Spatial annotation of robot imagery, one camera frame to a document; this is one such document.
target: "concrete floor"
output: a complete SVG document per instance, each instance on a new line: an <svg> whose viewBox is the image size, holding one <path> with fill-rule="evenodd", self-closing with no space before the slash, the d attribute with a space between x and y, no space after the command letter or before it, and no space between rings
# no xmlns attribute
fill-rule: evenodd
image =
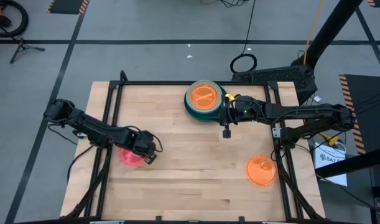
<svg viewBox="0 0 380 224"><path fill-rule="evenodd" d="M21 0L30 23L29 40L70 40L75 15L47 14L50 1ZM325 1L314 36L338 0ZM225 8L196 0L91 0L78 40L244 39L252 2ZM257 0L249 38L305 40L318 7L317 0ZM380 9L360 7L376 40L380 40ZM14 18L14 11L9 11ZM368 40L356 15L336 40ZM65 73L60 71L68 45L45 44L45 52L29 50L9 64L15 45L0 44L0 223L5 222L14 194L39 129L42 113L58 74L64 75L58 97L84 109L93 81L118 79L125 70L130 80L230 80L230 61L243 49L235 44L76 44ZM286 66L303 45L249 45L258 69ZM237 70L250 67L238 62ZM380 64L370 45L331 45L315 68L317 95L323 102L344 103L338 75L380 76ZM62 131L71 135L69 129ZM352 133L347 136L355 154ZM66 187L66 172L75 146L46 131L15 222L58 218ZM362 175L364 181L354 175ZM373 203L369 171L349 175L349 190ZM320 184L328 218L369 223L369 209L335 186Z"/></svg>

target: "wooden tabletop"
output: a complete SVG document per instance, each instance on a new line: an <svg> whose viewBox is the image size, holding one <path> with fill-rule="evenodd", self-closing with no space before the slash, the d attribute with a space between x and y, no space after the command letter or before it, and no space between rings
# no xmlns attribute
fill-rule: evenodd
<svg viewBox="0 0 380 224"><path fill-rule="evenodd" d="M273 150L270 126L261 123L231 125L231 139L222 138L218 123L203 123L185 111L183 98L188 86L124 86L118 126L135 125L160 138L163 153L151 165L126 167L114 147L104 201L103 219L284 221L279 181L259 188L248 181L245 164L254 155L270 156ZM228 93L266 100L261 86L224 86ZM86 113L102 119L108 82L94 82ZM298 105L293 83L279 83L284 106ZM108 123L111 123L116 91ZM300 120L287 126L302 125ZM305 140L298 144L307 147ZM76 155L89 146L78 141ZM69 213L88 190L95 149L72 167L61 215ZM310 154L297 147L292 157L299 190L321 216L325 216ZM296 217L288 188L292 217ZM95 214L99 193L95 193Z"/></svg>

